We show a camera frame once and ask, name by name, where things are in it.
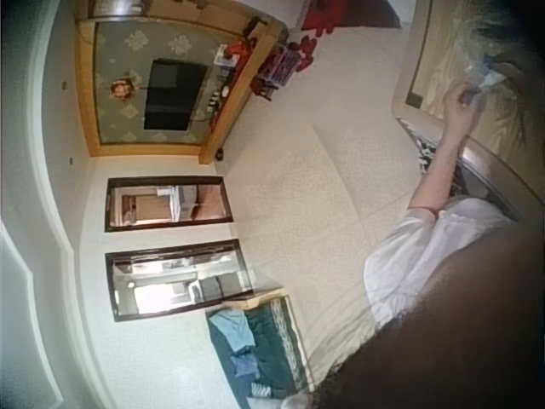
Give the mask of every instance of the window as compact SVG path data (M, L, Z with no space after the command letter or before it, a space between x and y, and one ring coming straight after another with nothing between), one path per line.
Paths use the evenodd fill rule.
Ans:
M232 222L219 176L110 179L106 231Z
M238 240L106 254L116 321L176 314L251 294Z

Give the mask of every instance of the tiled floor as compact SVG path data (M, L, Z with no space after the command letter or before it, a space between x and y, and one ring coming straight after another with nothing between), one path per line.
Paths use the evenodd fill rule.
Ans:
M391 114L406 32L337 29L273 101L252 98L217 165L258 283L289 292L319 380L374 329L365 258L419 180Z

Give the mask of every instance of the hand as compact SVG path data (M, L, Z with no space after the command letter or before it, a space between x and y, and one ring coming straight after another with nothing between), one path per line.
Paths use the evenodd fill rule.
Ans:
M468 105L462 101L463 96L467 93L473 94L473 99ZM457 83L447 92L445 95L444 141L460 145L473 130L478 118L479 93L480 89L467 82Z

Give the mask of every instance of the television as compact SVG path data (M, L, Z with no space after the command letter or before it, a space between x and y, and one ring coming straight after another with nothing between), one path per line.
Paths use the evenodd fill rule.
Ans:
M187 130L207 66L178 60L152 63L147 86L145 130Z

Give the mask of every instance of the patterned wallpaper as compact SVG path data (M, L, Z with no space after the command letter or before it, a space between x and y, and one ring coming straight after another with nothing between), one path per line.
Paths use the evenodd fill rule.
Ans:
M199 27L156 21L100 23L95 40L96 116L100 143L200 144L208 126L206 107L221 86L221 69L213 64L216 51L233 37ZM127 101L113 99L110 85L129 76L146 87L152 62L158 58L183 60L209 67L187 131L145 130L146 90L137 89Z

